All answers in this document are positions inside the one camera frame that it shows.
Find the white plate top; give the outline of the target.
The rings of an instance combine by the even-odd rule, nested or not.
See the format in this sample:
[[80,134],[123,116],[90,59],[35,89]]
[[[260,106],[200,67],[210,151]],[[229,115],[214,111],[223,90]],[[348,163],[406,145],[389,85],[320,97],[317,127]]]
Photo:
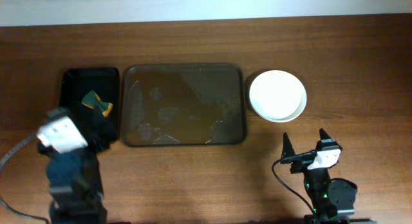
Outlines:
[[248,99],[252,109],[265,120],[277,123],[297,118],[305,109],[307,94],[293,74],[267,70],[250,83]]

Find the pale blue plate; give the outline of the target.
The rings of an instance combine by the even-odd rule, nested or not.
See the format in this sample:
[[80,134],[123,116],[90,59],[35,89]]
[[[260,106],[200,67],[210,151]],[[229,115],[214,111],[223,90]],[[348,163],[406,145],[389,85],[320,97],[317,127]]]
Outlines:
[[302,114],[307,103],[307,93],[262,93],[250,97],[253,110],[265,120],[275,123],[285,123],[296,119]]

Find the green and yellow sponge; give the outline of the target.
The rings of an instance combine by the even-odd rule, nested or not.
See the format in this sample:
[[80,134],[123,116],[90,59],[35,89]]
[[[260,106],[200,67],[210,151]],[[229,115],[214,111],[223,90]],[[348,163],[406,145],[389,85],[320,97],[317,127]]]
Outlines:
[[113,110],[113,104],[110,102],[104,102],[96,92],[91,90],[82,99],[82,105],[90,109],[96,109],[104,117],[108,117]]

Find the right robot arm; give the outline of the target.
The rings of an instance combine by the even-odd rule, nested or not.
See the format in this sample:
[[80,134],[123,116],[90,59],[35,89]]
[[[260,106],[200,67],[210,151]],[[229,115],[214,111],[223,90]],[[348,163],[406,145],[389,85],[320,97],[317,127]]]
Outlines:
[[304,189],[310,198],[305,200],[311,214],[305,223],[349,223],[354,214],[357,185],[342,178],[331,178],[329,169],[339,162],[342,147],[324,129],[319,130],[320,140],[315,149],[297,154],[286,133],[279,163],[289,164],[292,174],[302,173]]

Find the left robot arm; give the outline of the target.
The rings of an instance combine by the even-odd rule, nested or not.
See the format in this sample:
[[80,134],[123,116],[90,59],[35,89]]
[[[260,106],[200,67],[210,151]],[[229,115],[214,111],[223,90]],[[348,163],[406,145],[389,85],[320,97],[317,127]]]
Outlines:
[[37,150],[50,159],[46,176],[53,200],[52,223],[105,224],[104,190],[98,153],[117,138],[115,126],[98,111],[77,118],[59,107],[48,113],[36,134]]

